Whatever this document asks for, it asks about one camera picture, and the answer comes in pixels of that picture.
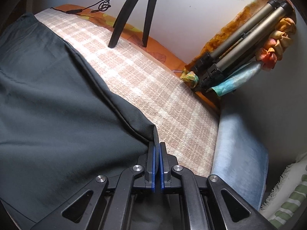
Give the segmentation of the folded light blue cloth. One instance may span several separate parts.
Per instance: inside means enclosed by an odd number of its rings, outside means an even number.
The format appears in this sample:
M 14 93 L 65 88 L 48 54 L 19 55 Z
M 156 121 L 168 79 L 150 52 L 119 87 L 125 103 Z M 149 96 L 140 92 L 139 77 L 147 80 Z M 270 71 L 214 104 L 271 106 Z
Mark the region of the folded light blue cloth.
M 222 113 L 211 173 L 256 210 L 266 189 L 268 152 L 236 113 Z

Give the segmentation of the folded grey metal tripod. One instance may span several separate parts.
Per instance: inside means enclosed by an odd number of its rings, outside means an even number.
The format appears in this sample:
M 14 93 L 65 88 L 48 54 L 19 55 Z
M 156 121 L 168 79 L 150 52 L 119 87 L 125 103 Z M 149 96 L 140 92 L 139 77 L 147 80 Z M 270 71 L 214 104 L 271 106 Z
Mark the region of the folded grey metal tripod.
M 206 92 L 226 80 L 253 58 L 265 37 L 269 36 L 280 19 L 291 12 L 293 7 L 286 0 L 269 0 L 214 51 L 201 55 L 191 68 L 199 78 L 193 90 Z

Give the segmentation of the dark green pants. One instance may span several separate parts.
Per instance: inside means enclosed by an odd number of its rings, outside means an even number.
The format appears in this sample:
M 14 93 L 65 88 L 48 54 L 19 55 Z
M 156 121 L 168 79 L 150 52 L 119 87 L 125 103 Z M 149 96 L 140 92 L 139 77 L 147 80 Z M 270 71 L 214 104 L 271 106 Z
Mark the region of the dark green pants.
M 2 33 L 1 201 L 22 229 L 157 141 L 156 126 L 33 14 Z

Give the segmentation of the green striped white pillow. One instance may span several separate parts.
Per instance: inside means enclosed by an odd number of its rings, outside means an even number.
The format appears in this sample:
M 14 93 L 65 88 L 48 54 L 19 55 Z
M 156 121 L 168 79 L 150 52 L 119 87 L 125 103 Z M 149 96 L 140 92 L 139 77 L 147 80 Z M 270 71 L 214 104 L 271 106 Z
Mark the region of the green striped white pillow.
M 306 158 L 286 167 L 279 182 L 260 208 L 260 214 L 276 229 L 285 226 L 306 200 Z

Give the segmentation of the pink checkered bed blanket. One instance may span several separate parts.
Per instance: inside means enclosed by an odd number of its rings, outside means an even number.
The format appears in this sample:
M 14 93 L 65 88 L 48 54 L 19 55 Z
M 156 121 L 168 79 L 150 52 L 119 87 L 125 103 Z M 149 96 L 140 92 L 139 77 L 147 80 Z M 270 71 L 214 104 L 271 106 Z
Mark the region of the pink checkered bed blanket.
M 113 93 L 156 125 L 159 140 L 180 165 L 200 176 L 210 174 L 219 119 L 178 77 L 125 39 L 109 48 L 111 31 L 80 16 L 46 9 L 36 18 L 79 51 Z

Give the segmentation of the colourful fabric flower garland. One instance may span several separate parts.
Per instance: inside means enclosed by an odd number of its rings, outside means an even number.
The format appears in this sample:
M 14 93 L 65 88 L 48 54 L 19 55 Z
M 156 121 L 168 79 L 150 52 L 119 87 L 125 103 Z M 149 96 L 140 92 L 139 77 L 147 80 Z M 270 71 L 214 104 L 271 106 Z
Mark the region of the colourful fabric flower garland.
M 292 44 L 296 33 L 296 23 L 290 17 L 281 19 L 269 35 L 267 41 L 256 52 L 256 60 L 262 62 L 262 69 L 270 71 L 283 58 L 285 50 Z

